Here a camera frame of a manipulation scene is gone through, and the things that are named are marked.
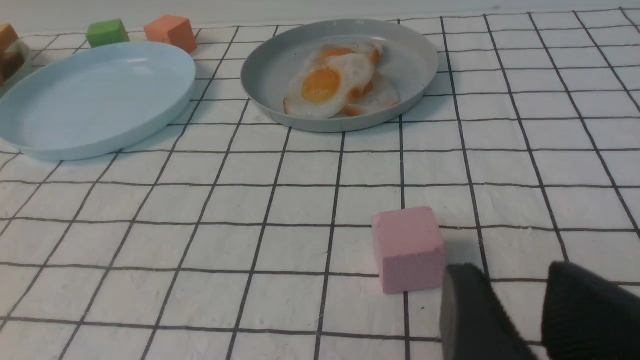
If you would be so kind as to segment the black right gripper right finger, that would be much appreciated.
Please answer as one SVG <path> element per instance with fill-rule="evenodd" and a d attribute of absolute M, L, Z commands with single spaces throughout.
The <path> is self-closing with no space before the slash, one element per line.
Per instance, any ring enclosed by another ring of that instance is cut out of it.
<path fill-rule="evenodd" d="M 541 334 L 552 360 L 637 360 L 640 299 L 571 262 L 553 262 Z"/>

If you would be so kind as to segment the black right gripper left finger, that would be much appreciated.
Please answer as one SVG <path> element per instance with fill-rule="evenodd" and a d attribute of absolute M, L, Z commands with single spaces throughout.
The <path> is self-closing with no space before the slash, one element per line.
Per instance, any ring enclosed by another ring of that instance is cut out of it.
<path fill-rule="evenodd" d="M 445 268 L 440 306 L 444 360 L 535 360 L 489 278 L 470 263 Z"/>

